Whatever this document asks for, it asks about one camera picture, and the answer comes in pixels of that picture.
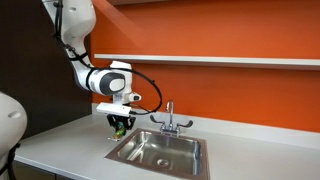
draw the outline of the faucet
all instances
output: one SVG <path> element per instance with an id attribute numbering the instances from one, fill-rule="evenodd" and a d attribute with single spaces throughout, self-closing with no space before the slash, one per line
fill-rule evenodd
<path id="1" fill-rule="evenodd" d="M 172 116 L 173 116 L 173 100 L 169 100 L 167 103 L 166 111 L 170 114 L 170 123 L 169 123 L 169 130 L 173 130 L 173 124 L 172 124 Z"/>
<path id="2" fill-rule="evenodd" d="M 188 124 L 186 125 L 182 125 L 177 123 L 176 128 L 173 127 L 173 100 L 169 100 L 167 103 L 167 107 L 166 107 L 166 111 L 170 114 L 170 122 L 169 125 L 166 126 L 165 121 L 156 121 L 153 117 L 153 115 L 150 116 L 150 119 L 152 122 L 154 123 L 161 123 L 161 127 L 160 127 L 160 132 L 163 134 L 170 134 L 170 135 L 176 135 L 179 136 L 180 135 L 180 126 L 181 127 L 191 127 L 193 125 L 193 121 L 189 121 Z"/>

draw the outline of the faucet spout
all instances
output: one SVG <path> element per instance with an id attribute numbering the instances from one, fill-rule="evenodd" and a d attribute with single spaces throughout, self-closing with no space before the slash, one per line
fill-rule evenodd
<path id="1" fill-rule="evenodd" d="M 173 100 L 169 100 L 167 103 L 167 112 L 170 114 L 170 125 L 172 125 L 172 116 L 173 116 Z"/>

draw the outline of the sink drain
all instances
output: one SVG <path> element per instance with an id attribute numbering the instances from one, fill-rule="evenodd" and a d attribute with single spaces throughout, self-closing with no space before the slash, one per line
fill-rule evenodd
<path id="1" fill-rule="evenodd" d="M 157 161 L 157 164 L 161 167 L 167 167 L 169 165 L 169 161 L 165 160 L 165 159 L 159 159 Z"/>

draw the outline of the orange wall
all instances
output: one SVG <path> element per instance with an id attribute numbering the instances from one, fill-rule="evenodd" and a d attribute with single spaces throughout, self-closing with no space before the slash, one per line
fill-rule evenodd
<path id="1" fill-rule="evenodd" d="M 113 7 L 93 0 L 92 54 L 320 59 L 319 1 L 177 0 Z M 93 59 L 97 66 L 105 60 Z M 175 113 L 320 132 L 320 72 L 133 64 Z M 144 107 L 151 86 L 135 78 Z M 93 94 L 93 102 L 109 97 Z"/>

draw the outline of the faucet handle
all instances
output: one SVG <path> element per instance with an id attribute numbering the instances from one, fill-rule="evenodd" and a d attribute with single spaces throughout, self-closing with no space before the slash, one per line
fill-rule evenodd
<path id="1" fill-rule="evenodd" d="M 151 119 L 151 121 L 154 122 L 154 123 L 161 123 L 161 124 L 164 124 L 164 123 L 165 123 L 164 121 L 156 121 L 156 120 L 154 119 L 153 115 L 150 115 L 150 119 Z"/>
<path id="2" fill-rule="evenodd" d="M 193 121 L 190 120 L 190 121 L 188 122 L 188 124 L 186 124 L 186 125 L 182 125 L 182 124 L 177 123 L 177 128 L 178 128 L 179 126 L 188 128 L 188 127 L 191 127 L 192 125 L 193 125 Z"/>

